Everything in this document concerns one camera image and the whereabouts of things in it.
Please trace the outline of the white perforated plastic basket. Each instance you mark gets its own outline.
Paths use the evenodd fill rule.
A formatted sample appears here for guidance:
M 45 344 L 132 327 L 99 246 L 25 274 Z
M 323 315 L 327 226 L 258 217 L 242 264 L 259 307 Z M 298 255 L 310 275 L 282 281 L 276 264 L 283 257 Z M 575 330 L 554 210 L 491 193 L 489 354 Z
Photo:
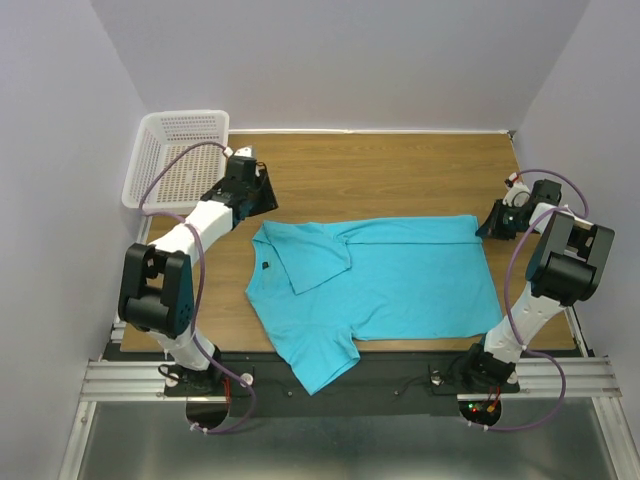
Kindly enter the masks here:
M 187 214 L 224 174 L 229 115 L 223 110 L 150 113 L 139 124 L 122 204 Z

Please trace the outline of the turquoise t shirt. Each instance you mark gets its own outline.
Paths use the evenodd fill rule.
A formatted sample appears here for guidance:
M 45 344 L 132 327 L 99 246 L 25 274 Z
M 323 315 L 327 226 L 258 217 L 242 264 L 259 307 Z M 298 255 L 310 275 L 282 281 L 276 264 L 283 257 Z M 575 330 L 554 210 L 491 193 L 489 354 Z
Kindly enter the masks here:
M 502 318 L 472 215 L 267 221 L 247 297 L 309 394 L 355 366 L 357 343 L 481 335 Z

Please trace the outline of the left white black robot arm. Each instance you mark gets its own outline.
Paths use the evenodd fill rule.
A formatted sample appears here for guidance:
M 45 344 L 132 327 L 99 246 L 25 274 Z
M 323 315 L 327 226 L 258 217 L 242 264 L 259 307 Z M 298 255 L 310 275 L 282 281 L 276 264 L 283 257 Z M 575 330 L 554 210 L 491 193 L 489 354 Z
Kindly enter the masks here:
M 221 352 L 194 325 L 204 281 L 194 285 L 193 267 L 200 263 L 204 271 L 206 250 L 246 218 L 277 208 L 266 165 L 251 146 L 243 147 L 187 217 L 159 239 L 127 249 L 118 317 L 173 357 L 174 367 L 160 369 L 169 387 L 188 385 L 210 394 L 221 386 L 223 371 L 213 363 Z

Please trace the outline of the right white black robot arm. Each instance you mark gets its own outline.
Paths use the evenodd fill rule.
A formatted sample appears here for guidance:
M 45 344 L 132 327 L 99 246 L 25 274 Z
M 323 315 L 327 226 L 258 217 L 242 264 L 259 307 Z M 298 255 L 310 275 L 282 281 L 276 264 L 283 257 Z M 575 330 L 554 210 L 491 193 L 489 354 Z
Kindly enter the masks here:
M 470 348 L 460 366 L 463 384 L 491 391 L 517 381 L 515 369 L 530 341 L 556 314 L 593 296 L 615 238 L 611 228 L 590 222 L 588 204 L 578 215 L 561 204 L 562 186 L 540 179 L 528 187 L 522 174 L 506 180 L 507 193 L 494 202 L 476 235 L 512 240 L 540 235 L 525 272 L 525 287 L 504 319 Z

